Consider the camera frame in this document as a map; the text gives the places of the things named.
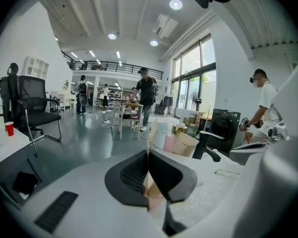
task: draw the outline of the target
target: gray floor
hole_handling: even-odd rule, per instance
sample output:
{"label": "gray floor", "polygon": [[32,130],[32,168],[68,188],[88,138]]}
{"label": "gray floor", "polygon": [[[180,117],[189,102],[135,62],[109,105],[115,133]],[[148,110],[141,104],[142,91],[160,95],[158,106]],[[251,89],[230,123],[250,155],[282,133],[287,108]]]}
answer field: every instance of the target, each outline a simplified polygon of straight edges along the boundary
{"label": "gray floor", "polygon": [[[129,128],[123,128],[122,140],[119,139],[118,127],[103,129],[95,120],[103,123],[111,119],[112,113],[97,116],[95,107],[87,107],[86,115],[77,115],[72,110],[61,111],[62,141],[45,138],[35,144],[38,150],[38,160],[48,182],[53,182],[70,170],[94,161],[110,158],[119,154],[139,153],[146,149],[147,141]],[[151,117],[163,117],[151,114]],[[46,124],[41,128],[45,134],[58,135],[57,122]],[[171,129],[171,123],[158,123],[158,134],[154,143],[163,148],[166,133]],[[141,132],[147,138],[148,130]]]}

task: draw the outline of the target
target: red plastic cup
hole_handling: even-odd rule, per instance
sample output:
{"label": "red plastic cup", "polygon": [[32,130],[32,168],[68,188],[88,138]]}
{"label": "red plastic cup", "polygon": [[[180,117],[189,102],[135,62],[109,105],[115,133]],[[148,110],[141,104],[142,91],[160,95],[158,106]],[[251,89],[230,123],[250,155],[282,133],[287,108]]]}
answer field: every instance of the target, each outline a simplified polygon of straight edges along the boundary
{"label": "red plastic cup", "polygon": [[14,130],[13,130],[13,122],[12,121],[8,121],[5,124],[5,129],[8,132],[8,136],[11,137],[14,135]]}

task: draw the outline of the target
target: balcony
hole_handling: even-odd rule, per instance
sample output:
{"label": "balcony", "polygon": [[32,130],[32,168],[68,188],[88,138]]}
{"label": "balcony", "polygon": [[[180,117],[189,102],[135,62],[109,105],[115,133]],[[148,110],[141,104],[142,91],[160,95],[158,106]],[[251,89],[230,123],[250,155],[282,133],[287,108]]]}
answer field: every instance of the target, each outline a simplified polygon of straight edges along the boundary
{"label": "balcony", "polygon": [[[72,70],[105,70],[105,71],[113,71],[120,72],[126,74],[135,74],[138,75],[138,71],[141,66],[136,66],[132,64],[126,63],[118,63],[111,61],[74,61],[71,57],[62,52],[67,64]],[[162,71],[147,68],[149,71],[149,76],[155,79],[162,80]]]}

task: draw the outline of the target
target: chair armrest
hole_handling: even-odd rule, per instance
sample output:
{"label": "chair armrest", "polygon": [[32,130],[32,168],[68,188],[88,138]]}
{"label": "chair armrest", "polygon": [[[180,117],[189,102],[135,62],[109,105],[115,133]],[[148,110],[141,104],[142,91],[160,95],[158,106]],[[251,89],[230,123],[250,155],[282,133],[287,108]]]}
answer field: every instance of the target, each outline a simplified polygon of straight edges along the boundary
{"label": "chair armrest", "polygon": [[46,100],[49,101],[49,102],[54,102],[58,106],[60,105],[60,102],[58,100],[54,100],[54,99],[46,99]]}
{"label": "chair armrest", "polygon": [[27,109],[26,101],[18,100],[18,103],[19,103],[25,110]]}
{"label": "chair armrest", "polygon": [[206,135],[209,135],[209,136],[216,137],[216,138],[218,138],[218,139],[220,139],[220,140],[225,139],[224,137],[221,137],[221,136],[218,136],[218,135],[215,135],[215,134],[213,134],[213,133],[210,133],[210,132],[207,132],[207,131],[203,131],[203,130],[201,130],[200,133],[201,133],[201,134],[206,134]]}

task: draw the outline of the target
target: ceiling light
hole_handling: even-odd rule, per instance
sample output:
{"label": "ceiling light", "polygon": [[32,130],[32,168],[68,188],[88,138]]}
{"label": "ceiling light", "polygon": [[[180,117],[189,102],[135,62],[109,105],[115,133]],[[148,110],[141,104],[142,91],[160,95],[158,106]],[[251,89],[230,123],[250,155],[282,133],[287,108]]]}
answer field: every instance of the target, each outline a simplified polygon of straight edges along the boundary
{"label": "ceiling light", "polygon": [[150,45],[151,46],[154,46],[154,47],[156,47],[156,46],[158,46],[158,41],[150,41]]}
{"label": "ceiling light", "polygon": [[182,6],[183,6],[180,0],[172,0],[169,5],[174,10],[180,10],[182,9]]}
{"label": "ceiling light", "polygon": [[108,38],[111,40],[115,40],[116,39],[116,35],[115,34],[109,34]]}

